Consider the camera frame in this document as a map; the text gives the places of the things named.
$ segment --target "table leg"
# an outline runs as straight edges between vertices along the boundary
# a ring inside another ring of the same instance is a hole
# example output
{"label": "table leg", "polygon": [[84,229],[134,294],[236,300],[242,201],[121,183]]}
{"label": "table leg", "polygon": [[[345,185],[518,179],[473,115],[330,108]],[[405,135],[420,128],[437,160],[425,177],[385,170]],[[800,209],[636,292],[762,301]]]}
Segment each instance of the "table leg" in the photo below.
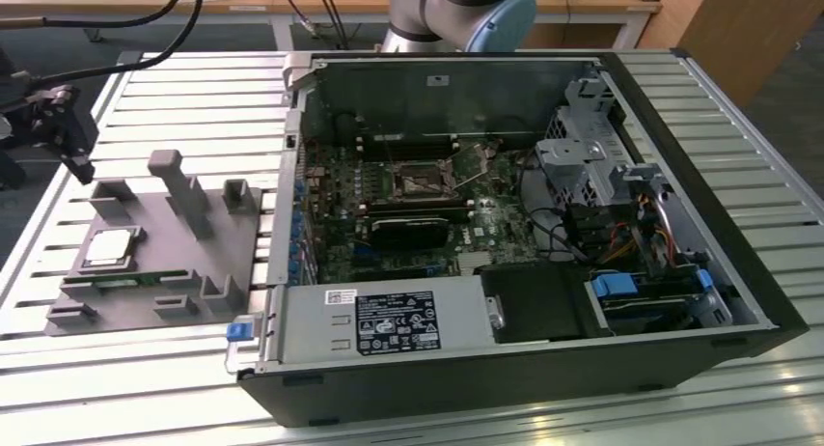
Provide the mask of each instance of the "table leg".
{"label": "table leg", "polygon": [[82,32],[86,34],[86,39],[89,40],[89,42],[102,41],[102,36],[100,35],[98,29],[84,28]]}
{"label": "table leg", "polygon": [[272,16],[269,18],[272,32],[274,33],[274,45],[278,51],[290,52],[294,50],[294,40],[292,39],[292,17]]}
{"label": "table leg", "polygon": [[630,14],[626,22],[620,26],[617,32],[616,43],[613,43],[613,49],[628,50],[634,48],[644,34],[644,28],[646,28],[646,22],[649,21],[650,14]]}

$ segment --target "sticker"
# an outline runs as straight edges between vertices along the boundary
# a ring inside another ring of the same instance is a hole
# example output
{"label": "sticker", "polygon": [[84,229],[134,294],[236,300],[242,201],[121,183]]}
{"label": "sticker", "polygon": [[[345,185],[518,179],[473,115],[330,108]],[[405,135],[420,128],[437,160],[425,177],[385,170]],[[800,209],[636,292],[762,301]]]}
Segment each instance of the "sticker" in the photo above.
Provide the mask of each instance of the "sticker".
{"label": "sticker", "polygon": [[378,134],[372,137],[374,142],[394,142],[402,140],[402,134]]}
{"label": "sticker", "polygon": [[364,356],[440,349],[432,292],[356,298],[357,352]]}
{"label": "sticker", "polygon": [[449,76],[426,76],[426,85],[429,87],[448,86]]}
{"label": "sticker", "polygon": [[113,289],[114,287],[136,287],[137,281],[132,279],[124,279],[109,280],[106,282],[94,282],[93,284],[101,289]]}
{"label": "sticker", "polygon": [[229,12],[265,12],[262,5],[230,5]]}
{"label": "sticker", "polygon": [[325,304],[353,304],[356,302],[357,290],[326,290]]}

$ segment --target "floor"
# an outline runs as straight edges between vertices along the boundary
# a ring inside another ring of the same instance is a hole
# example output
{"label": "floor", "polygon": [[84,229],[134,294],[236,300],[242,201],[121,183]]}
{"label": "floor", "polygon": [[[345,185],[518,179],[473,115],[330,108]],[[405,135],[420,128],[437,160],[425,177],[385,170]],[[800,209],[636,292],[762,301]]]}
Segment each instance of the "floor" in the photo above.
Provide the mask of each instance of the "floor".
{"label": "floor", "polygon": [[[89,43],[80,30],[5,31],[0,32],[0,45],[18,69],[49,74],[112,65],[124,50],[160,51],[177,29],[174,26],[146,26],[104,31],[105,41],[100,43]],[[352,48],[372,48],[384,33],[384,26],[348,26]],[[294,45],[298,49],[322,50],[329,48],[329,39],[312,39],[301,29],[294,29]],[[272,31],[262,25],[197,26],[180,48],[181,51],[273,49]],[[82,90],[80,110],[92,109],[104,81],[105,78],[98,77],[76,83]],[[822,88],[824,17],[744,110],[820,195],[824,195],[820,165],[824,146],[816,144],[824,135]],[[17,191],[0,191],[0,266],[56,170],[56,163],[37,149],[13,149],[10,154],[22,161],[28,183]]]}

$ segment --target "motherboard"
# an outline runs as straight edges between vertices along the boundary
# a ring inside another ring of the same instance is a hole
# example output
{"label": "motherboard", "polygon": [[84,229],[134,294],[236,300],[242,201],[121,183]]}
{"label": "motherboard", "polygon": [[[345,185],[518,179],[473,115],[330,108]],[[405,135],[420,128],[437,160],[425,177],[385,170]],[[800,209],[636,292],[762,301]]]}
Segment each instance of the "motherboard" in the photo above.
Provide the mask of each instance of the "motherboard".
{"label": "motherboard", "polygon": [[320,283],[472,275],[537,258],[514,191],[521,151],[478,137],[358,143],[306,145]]}

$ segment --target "white label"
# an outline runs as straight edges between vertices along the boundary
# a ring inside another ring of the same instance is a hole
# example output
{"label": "white label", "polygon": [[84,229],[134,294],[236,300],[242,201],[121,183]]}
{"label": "white label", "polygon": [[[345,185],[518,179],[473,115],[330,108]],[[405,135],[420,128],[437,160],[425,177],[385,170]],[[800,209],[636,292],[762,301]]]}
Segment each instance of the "white label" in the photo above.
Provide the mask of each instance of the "white label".
{"label": "white label", "polygon": [[136,280],[109,280],[108,282],[94,282],[94,285],[97,285],[101,289],[110,289],[114,287],[136,287],[137,286],[137,281]]}
{"label": "white label", "polygon": [[449,85],[449,76],[426,76],[429,87],[444,87]]}
{"label": "white label", "polygon": [[326,290],[325,304],[354,304],[357,290]]}
{"label": "white label", "polygon": [[372,137],[374,142],[393,142],[397,140],[402,140],[402,134],[378,134]]}
{"label": "white label", "polygon": [[229,12],[265,12],[262,5],[230,5]]}

